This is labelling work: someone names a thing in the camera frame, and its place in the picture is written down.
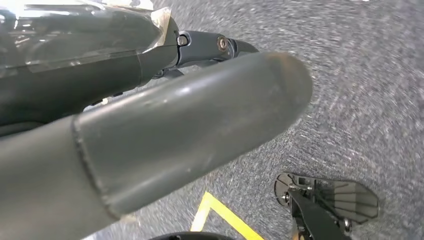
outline yellow road marking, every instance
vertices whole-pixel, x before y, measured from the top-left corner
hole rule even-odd
[[[222,204],[209,192],[205,192],[194,217],[190,231],[200,232],[205,225],[206,218],[210,210],[214,210],[221,218],[223,218],[231,227],[233,227],[246,240],[264,240],[243,220],[236,216],[228,207]]]

